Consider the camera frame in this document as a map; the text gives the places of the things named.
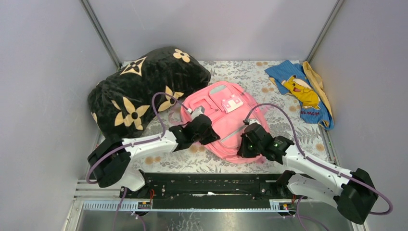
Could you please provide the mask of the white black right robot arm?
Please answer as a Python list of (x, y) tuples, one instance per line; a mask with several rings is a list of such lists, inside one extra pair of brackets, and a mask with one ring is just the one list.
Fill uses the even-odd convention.
[(238, 155), (257, 154), (289, 167), (278, 179), (276, 192), (282, 198), (292, 194), (324, 202), (356, 224), (363, 224), (378, 199), (368, 172), (351, 171), (302, 153), (292, 140), (272, 137), (256, 119), (244, 120), (244, 132)]

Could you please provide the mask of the black pillow with beige flowers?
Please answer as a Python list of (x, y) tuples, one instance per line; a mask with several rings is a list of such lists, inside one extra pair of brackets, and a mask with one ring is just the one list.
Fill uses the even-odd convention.
[(158, 112), (206, 87), (210, 72), (188, 53), (162, 47), (130, 61), (88, 95), (91, 115), (104, 137), (138, 138)]

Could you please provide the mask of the pink student backpack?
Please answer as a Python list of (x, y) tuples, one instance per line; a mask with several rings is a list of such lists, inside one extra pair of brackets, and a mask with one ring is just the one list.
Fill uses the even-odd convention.
[(244, 158), (238, 155), (241, 145), (241, 135), (244, 132), (243, 121), (250, 114), (250, 121), (257, 120), (263, 128), (269, 132), (269, 126), (264, 114), (260, 109), (251, 111), (257, 105), (252, 95), (247, 93), (240, 85), (227, 81), (219, 81), (209, 85), (191, 95), (185, 92), (174, 91), (166, 87), (166, 93), (179, 99), (185, 96), (183, 107), (180, 110), (180, 117), (183, 123), (192, 120), (187, 108), (204, 108), (204, 114), (212, 121), (212, 128), (220, 136), (218, 141), (205, 145), (206, 149), (224, 159), (235, 164), (243, 163), (263, 163), (266, 158), (256, 154), (253, 157)]

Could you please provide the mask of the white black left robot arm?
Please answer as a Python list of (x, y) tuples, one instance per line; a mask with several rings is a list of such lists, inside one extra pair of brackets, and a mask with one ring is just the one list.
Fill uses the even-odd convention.
[(202, 110), (202, 107), (196, 108), (191, 112), (192, 121), (172, 126), (161, 134), (131, 139), (121, 139), (117, 135), (106, 138), (88, 156), (87, 182), (100, 188), (123, 186), (136, 197), (145, 197), (149, 185), (140, 170), (132, 169), (133, 160), (189, 149), (196, 142), (207, 145), (220, 139), (211, 119)]

